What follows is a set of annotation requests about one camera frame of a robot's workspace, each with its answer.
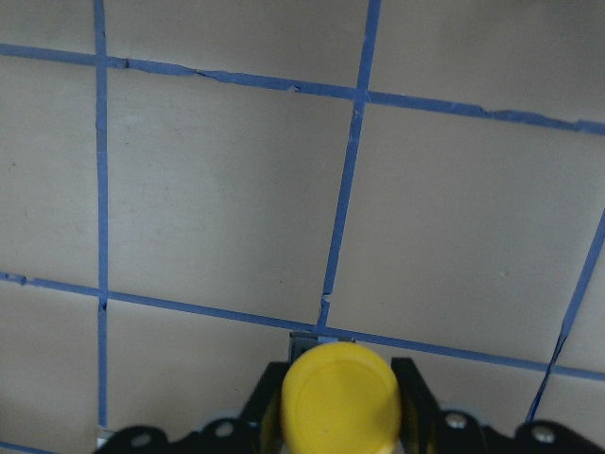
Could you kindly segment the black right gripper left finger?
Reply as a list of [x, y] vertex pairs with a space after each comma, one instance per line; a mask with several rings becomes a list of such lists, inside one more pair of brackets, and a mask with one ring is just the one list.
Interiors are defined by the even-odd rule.
[[283, 448], [281, 398], [289, 368], [288, 362], [270, 362], [240, 412], [255, 453], [280, 453]]

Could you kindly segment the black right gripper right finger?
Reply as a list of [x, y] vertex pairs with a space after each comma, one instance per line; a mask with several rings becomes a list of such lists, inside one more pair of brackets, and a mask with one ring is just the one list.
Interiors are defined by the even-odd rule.
[[402, 408], [399, 440], [405, 453], [436, 453], [441, 409], [412, 358], [393, 358]]

